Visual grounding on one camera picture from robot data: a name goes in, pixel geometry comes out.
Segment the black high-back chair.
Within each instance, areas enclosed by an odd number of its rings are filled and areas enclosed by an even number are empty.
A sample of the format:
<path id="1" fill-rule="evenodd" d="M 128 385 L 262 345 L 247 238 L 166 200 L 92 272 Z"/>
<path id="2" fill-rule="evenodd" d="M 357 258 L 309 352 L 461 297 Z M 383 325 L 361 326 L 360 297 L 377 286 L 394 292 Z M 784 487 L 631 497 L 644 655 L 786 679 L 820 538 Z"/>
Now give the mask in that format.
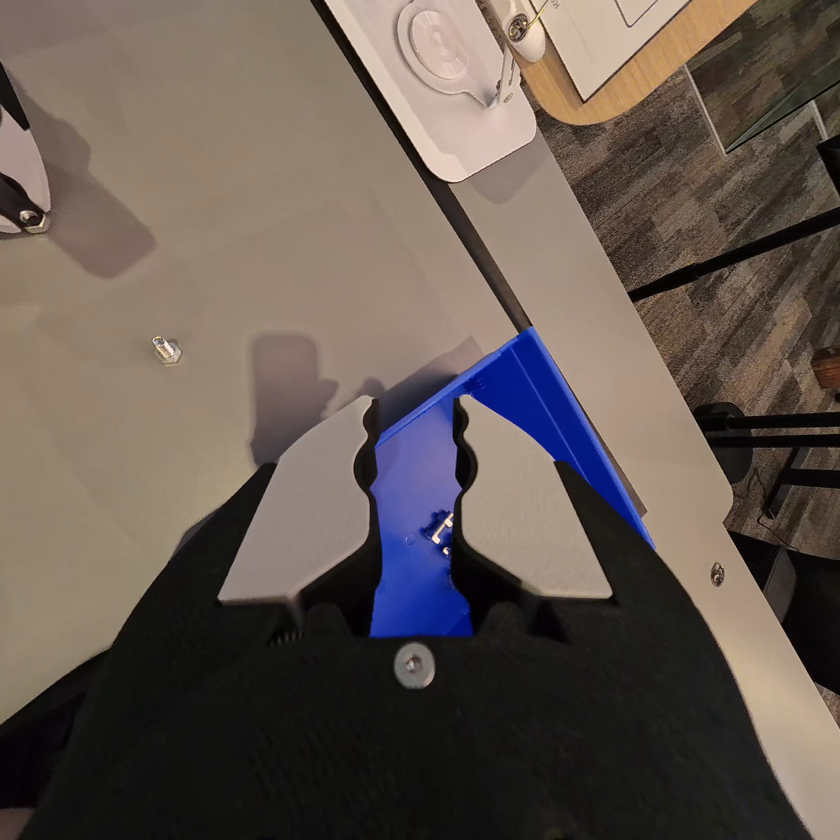
<path id="1" fill-rule="evenodd" d="M 808 675 L 839 693 L 839 562 L 728 532 Z"/>

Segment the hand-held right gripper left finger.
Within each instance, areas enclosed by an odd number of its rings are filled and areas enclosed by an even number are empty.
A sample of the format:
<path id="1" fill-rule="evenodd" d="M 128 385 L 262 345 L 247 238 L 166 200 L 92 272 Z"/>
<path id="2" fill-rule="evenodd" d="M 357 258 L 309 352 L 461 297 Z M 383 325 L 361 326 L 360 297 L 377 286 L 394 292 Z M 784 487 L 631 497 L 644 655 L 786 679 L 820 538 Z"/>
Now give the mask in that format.
<path id="1" fill-rule="evenodd" d="M 331 586 L 372 603 L 382 576 L 375 499 L 379 402 L 368 395 L 292 444 L 275 470 L 220 592 L 226 605 L 310 604 Z"/>

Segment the black pole stand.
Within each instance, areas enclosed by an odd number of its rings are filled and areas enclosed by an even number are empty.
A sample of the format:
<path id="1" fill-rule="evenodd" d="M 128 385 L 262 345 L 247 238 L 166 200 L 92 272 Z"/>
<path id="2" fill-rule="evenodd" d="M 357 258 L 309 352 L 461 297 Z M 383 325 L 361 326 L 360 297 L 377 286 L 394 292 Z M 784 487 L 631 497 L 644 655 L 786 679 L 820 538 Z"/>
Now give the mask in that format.
<path id="1" fill-rule="evenodd" d="M 742 462 L 750 466 L 757 449 L 788 449 L 780 470 L 779 487 L 839 488 L 838 469 L 806 469 L 797 457 L 817 449 L 839 448 L 838 412 L 746 415 L 732 403 L 699 406 L 693 412 L 712 453 L 739 474 Z"/>

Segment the blue plastic bin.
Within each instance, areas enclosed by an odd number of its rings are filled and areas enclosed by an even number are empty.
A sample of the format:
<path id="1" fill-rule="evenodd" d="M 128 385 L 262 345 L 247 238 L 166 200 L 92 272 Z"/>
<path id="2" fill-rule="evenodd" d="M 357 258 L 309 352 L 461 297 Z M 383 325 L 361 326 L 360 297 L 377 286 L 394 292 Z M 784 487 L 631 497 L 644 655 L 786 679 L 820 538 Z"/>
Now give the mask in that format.
<path id="1" fill-rule="evenodd" d="M 450 560 L 421 535 L 434 511 L 455 511 L 460 492 L 454 400 L 463 395 L 520 427 L 555 461 L 572 465 L 654 545 L 617 467 L 535 329 L 490 353 L 383 431 L 372 486 L 381 531 L 382 575 L 371 637 L 468 636 L 469 607 Z"/>

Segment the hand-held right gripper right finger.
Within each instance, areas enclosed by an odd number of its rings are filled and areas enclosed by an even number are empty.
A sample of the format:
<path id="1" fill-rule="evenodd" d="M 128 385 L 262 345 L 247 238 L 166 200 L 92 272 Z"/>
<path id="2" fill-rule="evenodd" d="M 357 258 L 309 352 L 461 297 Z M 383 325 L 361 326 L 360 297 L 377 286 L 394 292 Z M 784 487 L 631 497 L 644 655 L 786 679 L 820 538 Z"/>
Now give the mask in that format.
<path id="1" fill-rule="evenodd" d="M 471 395 L 457 400 L 466 456 L 455 523 L 468 550 L 530 594 L 613 595 L 550 453 Z"/>

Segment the white board stand base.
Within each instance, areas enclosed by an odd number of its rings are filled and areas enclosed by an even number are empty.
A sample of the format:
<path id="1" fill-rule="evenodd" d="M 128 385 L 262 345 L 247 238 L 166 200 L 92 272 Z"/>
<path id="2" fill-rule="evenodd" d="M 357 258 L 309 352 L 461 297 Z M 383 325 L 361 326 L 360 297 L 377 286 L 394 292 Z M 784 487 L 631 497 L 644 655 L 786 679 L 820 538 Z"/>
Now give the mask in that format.
<path id="1" fill-rule="evenodd" d="M 437 178 L 462 182 L 535 138 L 518 65 L 477 2 L 326 5 Z"/>

